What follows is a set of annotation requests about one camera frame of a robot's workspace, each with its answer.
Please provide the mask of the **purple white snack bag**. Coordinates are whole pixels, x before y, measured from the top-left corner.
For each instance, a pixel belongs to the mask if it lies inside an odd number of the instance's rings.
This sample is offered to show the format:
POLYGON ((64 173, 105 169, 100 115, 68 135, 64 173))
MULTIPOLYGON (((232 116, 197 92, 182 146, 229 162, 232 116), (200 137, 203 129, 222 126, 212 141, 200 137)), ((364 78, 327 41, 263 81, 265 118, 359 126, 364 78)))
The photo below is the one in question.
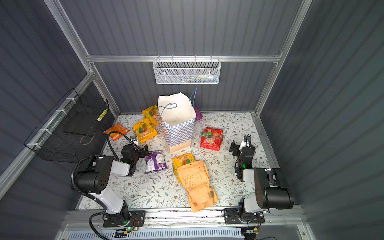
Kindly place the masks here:
POLYGON ((149 155, 145 157, 145 161, 147 165, 145 174, 159 172, 168 168, 163 151, 149 152, 149 155))

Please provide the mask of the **red gummy snack bag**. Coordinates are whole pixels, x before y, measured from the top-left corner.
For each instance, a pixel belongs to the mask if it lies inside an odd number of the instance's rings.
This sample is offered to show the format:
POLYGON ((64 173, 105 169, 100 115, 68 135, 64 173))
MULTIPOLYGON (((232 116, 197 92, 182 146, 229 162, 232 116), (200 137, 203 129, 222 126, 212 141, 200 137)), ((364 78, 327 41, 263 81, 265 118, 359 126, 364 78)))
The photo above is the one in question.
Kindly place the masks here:
POLYGON ((201 134, 200 147, 219 151, 223 142, 223 130, 206 128, 201 134))

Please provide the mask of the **yellow gummy bag front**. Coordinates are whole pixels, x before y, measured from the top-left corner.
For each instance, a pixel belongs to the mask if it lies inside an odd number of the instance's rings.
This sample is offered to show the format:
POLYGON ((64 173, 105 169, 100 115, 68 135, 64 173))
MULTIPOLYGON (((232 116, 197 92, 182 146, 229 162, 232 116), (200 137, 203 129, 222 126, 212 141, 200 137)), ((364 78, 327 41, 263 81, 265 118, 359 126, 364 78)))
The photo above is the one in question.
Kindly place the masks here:
POLYGON ((181 180, 178 174, 178 168, 195 161, 196 159, 191 153, 173 158, 174 175, 177 177, 179 183, 181 183, 181 180))

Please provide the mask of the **brown kraft pouch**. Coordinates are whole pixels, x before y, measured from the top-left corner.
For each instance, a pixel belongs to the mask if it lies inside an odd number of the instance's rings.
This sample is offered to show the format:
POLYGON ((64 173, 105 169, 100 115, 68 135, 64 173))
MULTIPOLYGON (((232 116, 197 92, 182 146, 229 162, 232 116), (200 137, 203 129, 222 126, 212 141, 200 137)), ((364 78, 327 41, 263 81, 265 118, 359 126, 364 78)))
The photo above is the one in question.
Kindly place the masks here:
POLYGON ((188 198, 193 213, 211 207, 219 198, 211 187, 210 176, 204 161, 195 161, 178 168, 178 175, 188 198))

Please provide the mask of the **blue checkered paper bag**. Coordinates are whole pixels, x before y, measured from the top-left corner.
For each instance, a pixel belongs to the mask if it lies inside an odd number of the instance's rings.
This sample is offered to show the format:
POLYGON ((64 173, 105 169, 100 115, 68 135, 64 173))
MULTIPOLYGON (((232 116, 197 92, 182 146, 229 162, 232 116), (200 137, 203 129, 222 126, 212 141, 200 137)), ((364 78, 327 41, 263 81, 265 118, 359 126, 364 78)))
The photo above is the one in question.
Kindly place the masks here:
POLYGON ((197 89, 194 89, 189 97, 180 92, 158 98, 158 127, 170 154, 191 146, 197 117, 194 108, 196 93, 197 89))

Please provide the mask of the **magenta snack bag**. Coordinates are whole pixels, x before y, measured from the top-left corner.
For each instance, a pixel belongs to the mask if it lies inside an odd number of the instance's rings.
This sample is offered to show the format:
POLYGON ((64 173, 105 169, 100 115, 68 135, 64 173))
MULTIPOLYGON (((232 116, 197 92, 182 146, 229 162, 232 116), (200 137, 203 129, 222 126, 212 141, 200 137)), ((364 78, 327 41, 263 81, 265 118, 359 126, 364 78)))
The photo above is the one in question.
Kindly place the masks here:
POLYGON ((195 121, 197 122, 197 121, 199 121, 199 120, 201 120, 203 118, 203 115, 202 115, 202 113, 199 111, 199 109, 196 106, 194 106, 194 110, 195 110, 195 113, 196 113, 195 121))

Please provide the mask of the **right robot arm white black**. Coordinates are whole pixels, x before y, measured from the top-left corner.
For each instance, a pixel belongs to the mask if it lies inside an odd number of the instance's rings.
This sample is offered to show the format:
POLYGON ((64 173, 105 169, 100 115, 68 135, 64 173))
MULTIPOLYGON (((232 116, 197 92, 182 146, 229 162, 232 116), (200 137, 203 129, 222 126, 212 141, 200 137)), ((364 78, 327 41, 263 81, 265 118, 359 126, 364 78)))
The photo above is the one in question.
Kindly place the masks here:
POLYGON ((242 198, 237 208, 227 210, 227 224, 264 223, 264 210, 289 210, 294 206, 294 197, 287 179, 280 168, 253 168, 256 148, 250 142, 231 143, 229 152, 237 157, 234 170, 238 180, 254 185, 255 192, 242 198))

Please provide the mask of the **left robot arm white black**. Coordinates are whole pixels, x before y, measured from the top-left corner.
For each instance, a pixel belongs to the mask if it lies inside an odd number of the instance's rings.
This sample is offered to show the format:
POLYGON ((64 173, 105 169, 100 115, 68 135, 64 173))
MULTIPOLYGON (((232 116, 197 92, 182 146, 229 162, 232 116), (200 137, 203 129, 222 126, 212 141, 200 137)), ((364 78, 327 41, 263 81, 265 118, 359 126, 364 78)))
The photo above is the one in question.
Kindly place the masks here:
POLYGON ((146 212, 131 212, 128 204, 110 188, 109 177, 131 177, 138 160, 149 155, 148 146, 136 149, 132 144, 126 145, 122 154, 123 159, 129 161, 128 164, 105 155, 94 155, 80 160, 71 172, 71 188, 102 206, 104 227, 142 227, 146 212))

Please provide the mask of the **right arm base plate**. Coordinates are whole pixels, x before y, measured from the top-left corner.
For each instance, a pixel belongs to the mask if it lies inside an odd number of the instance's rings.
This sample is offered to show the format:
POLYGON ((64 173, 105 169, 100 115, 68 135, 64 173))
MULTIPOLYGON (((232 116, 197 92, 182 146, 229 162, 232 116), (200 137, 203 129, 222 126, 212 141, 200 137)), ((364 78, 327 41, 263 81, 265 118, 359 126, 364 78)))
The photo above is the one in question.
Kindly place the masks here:
POLYGON ((263 212, 247 213, 241 212, 239 208, 225 208, 222 210, 222 215, 227 225, 234 224, 263 224, 265 218, 263 212))

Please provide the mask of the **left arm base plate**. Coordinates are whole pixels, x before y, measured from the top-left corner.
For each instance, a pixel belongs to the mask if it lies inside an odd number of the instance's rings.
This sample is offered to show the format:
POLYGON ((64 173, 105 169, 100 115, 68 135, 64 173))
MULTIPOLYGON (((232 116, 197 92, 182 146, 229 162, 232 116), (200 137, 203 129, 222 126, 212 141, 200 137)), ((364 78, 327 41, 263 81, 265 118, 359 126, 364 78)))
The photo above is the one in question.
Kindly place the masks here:
POLYGON ((138 228, 144 225, 146 211, 130 211, 127 216, 123 214, 103 214, 103 227, 133 227, 138 228))

